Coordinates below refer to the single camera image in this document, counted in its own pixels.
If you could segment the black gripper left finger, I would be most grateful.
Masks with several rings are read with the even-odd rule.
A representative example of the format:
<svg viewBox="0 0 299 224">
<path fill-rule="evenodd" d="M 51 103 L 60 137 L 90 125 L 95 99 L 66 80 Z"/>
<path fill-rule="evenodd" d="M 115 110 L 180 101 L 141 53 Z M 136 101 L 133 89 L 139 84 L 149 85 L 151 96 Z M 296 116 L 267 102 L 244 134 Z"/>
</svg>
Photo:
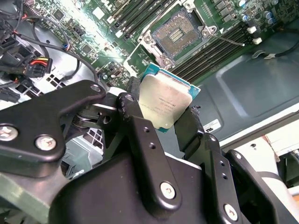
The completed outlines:
<svg viewBox="0 0 299 224">
<path fill-rule="evenodd" d="M 101 86 L 83 80 L 1 110 L 1 171 L 32 178 L 55 173 L 65 154 L 60 118 L 98 104 L 105 96 Z M 174 213 L 182 196 L 152 123 L 143 118 L 132 94 L 121 93 L 116 104 L 145 208 L 152 214 Z"/>
</svg>

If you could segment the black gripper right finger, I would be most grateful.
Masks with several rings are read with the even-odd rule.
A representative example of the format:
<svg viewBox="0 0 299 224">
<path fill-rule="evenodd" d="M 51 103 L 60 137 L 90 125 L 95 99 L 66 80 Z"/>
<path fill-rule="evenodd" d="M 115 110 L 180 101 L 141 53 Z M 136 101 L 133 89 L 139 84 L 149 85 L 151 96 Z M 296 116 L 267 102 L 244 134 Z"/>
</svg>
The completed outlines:
<svg viewBox="0 0 299 224">
<path fill-rule="evenodd" d="M 201 167 L 200 206 L 209 224 L 285 224 L 287 208 L 242 154 L 220 149 L 197 107 L 188 107 L 175 132 L 184 160 Z"/>
</svg>

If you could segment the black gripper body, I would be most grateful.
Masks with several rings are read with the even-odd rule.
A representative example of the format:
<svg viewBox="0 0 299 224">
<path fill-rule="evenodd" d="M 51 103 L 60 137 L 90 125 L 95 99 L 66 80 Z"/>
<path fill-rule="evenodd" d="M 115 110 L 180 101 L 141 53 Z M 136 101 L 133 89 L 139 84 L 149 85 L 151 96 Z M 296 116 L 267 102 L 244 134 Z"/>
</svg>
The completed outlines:
<svg viewBox="0 0 299 224">
<path fill-rule="evenodd" d="M 219 224 L 212 203 L 204 194 L 203 171 L 167 154 L 182 192 L 181 208 L 167 219 L 147 212 L 131 156 L 123 153 L 70 181 L 50 207 L 52 224 Z"/>
</svg>

